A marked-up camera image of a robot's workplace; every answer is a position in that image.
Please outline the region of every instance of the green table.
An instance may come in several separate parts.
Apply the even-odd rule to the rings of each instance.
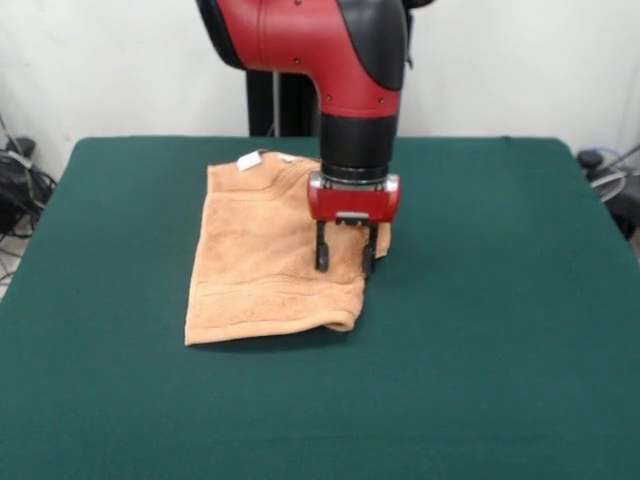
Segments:
[[[353,333],[186,348],[205,168],[81,141],[0,306],[0,479],[640,478],[640,271],[556,140],[400,139]]]

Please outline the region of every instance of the folded towel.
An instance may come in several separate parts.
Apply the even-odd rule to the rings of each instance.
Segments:
[[[353,329],[363,304],[368,231],[328,224],[330,268],[318,272],[307,179],[320,165],[293,158],[264,153],[248,170],[235,162],[209,167],[186,345],[319,326]],[[390,226],[383,224],[378,257],[387,254],[390,241]]]

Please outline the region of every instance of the black cable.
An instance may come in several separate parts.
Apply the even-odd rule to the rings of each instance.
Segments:
[[[15,270],[13,272],[7,272],[5,273],[2,277],[0,277],[0,283],[4,282],[5,280],[13,277],[15,275]]]
[[[29,231],[18,233],[16,226],[26,217],[32,232],[56,186],[57,182],[50,175],[28,159],[0,150],[0,234],[30,238]]]
[[[2,128],[2,131],[5,135],[5,137],[7,137],[7,139],[9,140],[9,144],[16,149],[16,151],[22,155],[22,149],[20,148],[20,144],[18,143],[18,141],[13,138],[13,136],[11,136],[11,134],[9,133],[9,130],[7,129],[7,125],[4,123],[4,119],[2,118],[2,112],[0,112],[0,128]]]
[[[633,147],[631,150],[629,150],[624,155],[621,155],[620,157],[616,158],[613,162],[607,164],[606,168],[615,167],[616,165],[618,165],[618,164],[624,162],[625,160],[628,160],[629,158],[633,157],[638,152],[640,152],[640,145],[637,145],[637,146]]]
[[[10,257],[13,257],[13,258],[22,258],[22,255],[20,255],[19,253],[10,252],[9,250],[5,250],[4,248],[1,248],[1,247],[0,247],[0,253],[4,253],[5,255],[9,255]]]

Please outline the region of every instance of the white wall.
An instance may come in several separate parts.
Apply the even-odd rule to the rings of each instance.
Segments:
[[[634,0],[437,0],[417,14],[400,133],[626,149],[639,21]],[[195,0],[0,0],[0,109],[55,175],[85,136],[247,132],[243,75]]]

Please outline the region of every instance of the white label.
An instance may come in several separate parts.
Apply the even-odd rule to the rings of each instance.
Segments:
[[[256,150],[255,152],[251,152],[247,155],[244,155],[238,159],[238,170],[244,172],[245,170],[249,170],[250,168],[255,167],[256,165],[260,165],[262,163],[262,155],[260,155],[260,151]]]
[[[298,157],[296,157],[295,155],[288,155],[286,153],[279,153],[278,156],[282,159],[283,162],[287,163],[293,163],[298,159]]]

